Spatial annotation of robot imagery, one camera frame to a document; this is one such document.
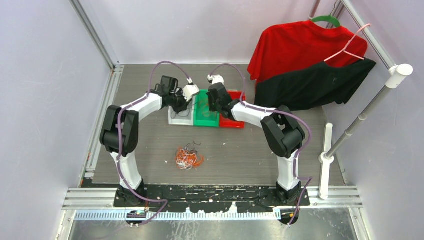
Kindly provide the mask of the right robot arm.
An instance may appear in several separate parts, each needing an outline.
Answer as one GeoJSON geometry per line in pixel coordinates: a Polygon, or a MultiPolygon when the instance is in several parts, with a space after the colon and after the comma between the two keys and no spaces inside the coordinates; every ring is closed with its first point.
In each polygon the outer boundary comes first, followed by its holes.
{"type": "Polygon", "coordinates": [[[276,196],[283,205],[291,205],[300,195],[297,156],[306,137],[299,122],[286,106],[261,108],[232,99],[223,83],[207,90],[209,109],[233,122],[244,122],[263,130],[270,150],[277,156],[276,196]]]}

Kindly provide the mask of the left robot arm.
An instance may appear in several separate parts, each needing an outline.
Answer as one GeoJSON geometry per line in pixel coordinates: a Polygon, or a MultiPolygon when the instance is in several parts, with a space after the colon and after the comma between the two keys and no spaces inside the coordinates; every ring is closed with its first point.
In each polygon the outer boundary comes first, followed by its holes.
{"type": "Polygon", "coordinates": [[[135,155],[140,121],[167,107],[176,113],[186,111],[200,92],[191,78],[187,81],[187,85],[179,87],[176,78],[164,75],[141,98],[126,105],[110,105],[106,110],[99,141],[114,159],[120,179],[119,198],[135,207],[149,201],[135,155]]]}

